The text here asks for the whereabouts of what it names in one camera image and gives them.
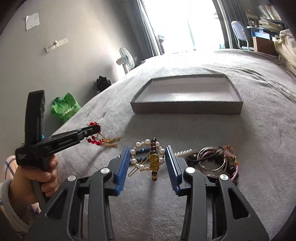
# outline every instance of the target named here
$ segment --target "chair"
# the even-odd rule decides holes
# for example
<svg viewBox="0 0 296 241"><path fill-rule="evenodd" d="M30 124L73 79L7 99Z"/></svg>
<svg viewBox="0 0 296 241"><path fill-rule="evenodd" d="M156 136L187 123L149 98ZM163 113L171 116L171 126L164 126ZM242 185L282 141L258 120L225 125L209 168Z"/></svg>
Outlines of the chair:
<svg viewBox="0 0 296 241"><path fill-rule="evenodd" d="M232 26L235 38L237 40L238 47L243 50L254 51L254 48L249 46L249 41L251 40L251 36L247 32L245 26L239 21L232 21L231 26ZM239 42L240 40L246 41L247 47L240 46L240 42Z"/></svg>

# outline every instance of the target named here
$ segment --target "wrist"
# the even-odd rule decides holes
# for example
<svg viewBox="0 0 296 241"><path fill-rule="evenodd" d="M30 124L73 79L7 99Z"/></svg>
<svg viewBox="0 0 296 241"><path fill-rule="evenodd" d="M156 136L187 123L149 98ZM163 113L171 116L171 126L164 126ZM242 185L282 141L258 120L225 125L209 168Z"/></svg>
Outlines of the wrist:
<svg viewBox="0 0 296 241"><path fill-rule="evenodd" d="M25 212L26 207L28 206L28 203L25 201L25 198L22 195L21 190L19 190L16 187L13 181L9 185L8 197L14 212L20 219L22 219L22 216Z"/></svg>

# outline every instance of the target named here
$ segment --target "red bead necklace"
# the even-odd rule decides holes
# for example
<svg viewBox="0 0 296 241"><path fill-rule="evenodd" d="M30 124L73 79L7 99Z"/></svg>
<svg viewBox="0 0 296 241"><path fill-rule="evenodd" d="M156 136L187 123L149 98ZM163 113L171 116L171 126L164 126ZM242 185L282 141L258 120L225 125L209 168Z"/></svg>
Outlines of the red bead necklace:
<svg viewBox="0 0 296 241"><path fill-rule="evenodd" d="M100 126L97 122L90 122L89 123L89 126L93 126L93 125ZM103 146L103 147L117 147L118 146L117 143L113 143L113 142L119 141L120 140L120 137L113 138L113 139L108 139L101 132L99 132L96 137L94 135L92 135L91 138L87 138L86 140L87 140L88 143L95 144L95 145L98 145L98 146Z"/></svg>

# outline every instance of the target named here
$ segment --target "fuzzy bedspread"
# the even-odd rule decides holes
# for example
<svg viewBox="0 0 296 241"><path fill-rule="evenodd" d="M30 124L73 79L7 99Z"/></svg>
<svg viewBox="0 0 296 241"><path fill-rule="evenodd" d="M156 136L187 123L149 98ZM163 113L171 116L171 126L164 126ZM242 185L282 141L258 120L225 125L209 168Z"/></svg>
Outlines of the fuzzy bedspread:
<svg viewBox="0 0 296 241"><path fill-rule="evenodd" d="M244 105L241 115L135 115L130 100L151 78L180 74L229 77ZM232 145L239 161L238 188L272 238L296 204L295 76L272 56L220 50L153 57L121 81L91 99L56 133L101 124L109 138L122 137L118 148L83 140L57 154L59 174L79 178L106 167L125 145L156 137L174 151ZM186 197L172 190L165 165L157 182L150 172L126 178L124 190L110 197L116 240L180 240Z"/></svg>

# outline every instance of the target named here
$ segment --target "white paper on wall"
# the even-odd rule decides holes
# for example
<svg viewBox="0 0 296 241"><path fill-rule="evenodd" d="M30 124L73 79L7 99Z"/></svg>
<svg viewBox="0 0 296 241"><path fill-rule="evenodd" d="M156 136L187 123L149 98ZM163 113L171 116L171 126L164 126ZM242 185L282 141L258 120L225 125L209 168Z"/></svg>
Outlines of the white paper on wall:
<svg viewBox="0 0 296 241"><path fill-rule="evenodd" d="M34 13L30 16L26 17L26 29L29 30L37 25L39 25L39 14L38 13Z"/></svg>

